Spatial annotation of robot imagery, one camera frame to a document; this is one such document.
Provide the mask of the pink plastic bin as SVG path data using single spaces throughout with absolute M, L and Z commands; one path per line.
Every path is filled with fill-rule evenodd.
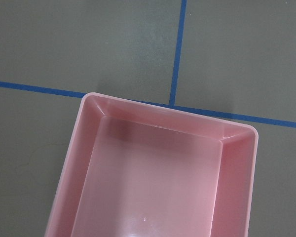
M 246 237 L 250 125 L 88 93 L 47 237 Z

